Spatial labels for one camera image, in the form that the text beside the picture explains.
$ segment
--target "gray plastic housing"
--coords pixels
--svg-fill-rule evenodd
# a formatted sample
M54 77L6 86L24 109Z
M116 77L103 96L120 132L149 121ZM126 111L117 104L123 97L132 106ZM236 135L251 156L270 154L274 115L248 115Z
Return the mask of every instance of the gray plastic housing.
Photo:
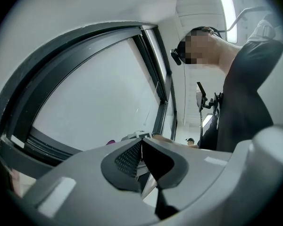
M52 204L62 203L50 205L45 212L67 225L244 225L264 207L283 180L282 127L267 128L252 141L240 142L233 154L144 139L188 162L188 172L178 186L162 190L167 205L179 212L160 220L142 201L141 192L116 189L100 170L105 156L133 141L72 156L37 180L24 200L45 214L44 202L58 197ZM75 181L67 194L61 186L64 178ZM61 188L58 194L57 185Z

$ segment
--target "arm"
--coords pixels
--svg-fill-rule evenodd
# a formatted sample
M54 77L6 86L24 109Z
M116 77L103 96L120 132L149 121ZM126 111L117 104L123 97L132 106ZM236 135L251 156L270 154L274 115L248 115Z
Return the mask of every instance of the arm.
M177 142L175 142L175 141L173 141L171 139L165 138L165 137L163 137L161 135L158 135L158 134L154 135L153 138L158 140L158 141L164 141L164 142L172 143L172 144L175 144L175 145L183 145L183 144L177 143ZM198 145L192 145L192 146L188 146L188 147L190 147L190 148L198 148Z

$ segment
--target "sleeve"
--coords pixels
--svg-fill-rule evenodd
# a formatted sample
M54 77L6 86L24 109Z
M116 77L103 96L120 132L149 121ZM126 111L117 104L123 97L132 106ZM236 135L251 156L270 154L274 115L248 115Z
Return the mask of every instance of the sleeve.
M215 116L215 114L213 114L212 122L209 126L209 129L204 133L202 137L200 149L207 149L207 150L214 150L214 151L216 150L217 138L218 138L217 121L218 121L218 118Z

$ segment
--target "black window frame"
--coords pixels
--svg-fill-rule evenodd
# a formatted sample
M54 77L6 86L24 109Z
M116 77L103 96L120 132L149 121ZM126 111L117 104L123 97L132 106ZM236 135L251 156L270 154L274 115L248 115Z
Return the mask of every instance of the black window frame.
M153 29L166 66L166 82L144 27ZM132 38L149 70L160 105L153 132L162 133L170 92L176 105L172 72L158 27L140 22L94 24L65 33L34 51L13 73L0 94L0 158L30 177L39 178L63 160L80 152L32 127L42 105L76 68L104 49Z

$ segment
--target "black t-shirt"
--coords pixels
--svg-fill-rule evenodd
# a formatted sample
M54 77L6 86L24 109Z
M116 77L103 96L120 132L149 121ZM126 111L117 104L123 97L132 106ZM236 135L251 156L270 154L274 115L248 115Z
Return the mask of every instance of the black t-shirt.
M257 90L282 52L283 44L275 40L252 41L242 47L225 78L218 129L217 118L213 117L201 148L233 152L239 142L252 139L260 130L273 125Z

